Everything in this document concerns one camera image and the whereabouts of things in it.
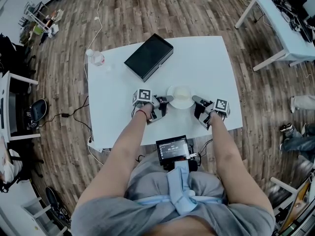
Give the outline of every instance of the gray t-shirt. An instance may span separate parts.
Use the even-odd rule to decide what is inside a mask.
[[[133,170],[125,197],[103,197],[79,206],[72,216],[74,236],[139,236],[157,224],[181,218],[170,202],[139,205],[133,200],[168,195],[167,172],[155,154],[147,156]],[[222,183],[214,175],[198,169],[189,175],[189,186],[196,196],[226,199]],[[217,235],[270,236],[275,218],[257,206],[205,204],[186,216],[203,218]]]

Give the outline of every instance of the forearm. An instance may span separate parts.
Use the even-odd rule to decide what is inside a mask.
[[[272,206],[267,196],[247,172],[237,146],[223,121],[217,114],[211,118],[217,171],[229,202],[258,206],[272,215]]]
[[[212,115],[211,126],[217,171],[220,173],[229,162],[242,162],[242,158],[220,116]]]
[[[130,123],[124,128],[114,144],[112,152],[123,153],[125,156],[135,157],[141,145],[146,116],[142,112],[136,112]]]
[[[146,116],[142,112],[134,114],[115,142],[104,166],[81,195],[78,206],[103,196],[124,196],[135,167],[146,121]]]

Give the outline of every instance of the hand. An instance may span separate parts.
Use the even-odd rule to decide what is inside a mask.
[[[213,124],[213,122],[216,120],[216,119],[221,119],[222,120],[222,114],[221,113],[217,113],[216,111],[212,111],[210,112],[210,121],[209,121],[209,125],[211,126]]]
[[[153,105],[151,103],[147,103],[142,108],[140,108],[143,112],[147,115],[147,120],[151,119],[151,111],[152,111]]]

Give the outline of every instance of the water bottle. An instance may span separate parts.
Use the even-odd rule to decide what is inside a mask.
[[[90,57],[90,62],[96,66],[105,64],[105,57],[99,51],[93,51],[92,49],[88,49],[86,51],[87,56]]]

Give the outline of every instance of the black box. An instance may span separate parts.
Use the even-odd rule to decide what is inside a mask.
[[[153,34],[126,61],[144,82],[173,54],[174,47],[157,34]]]

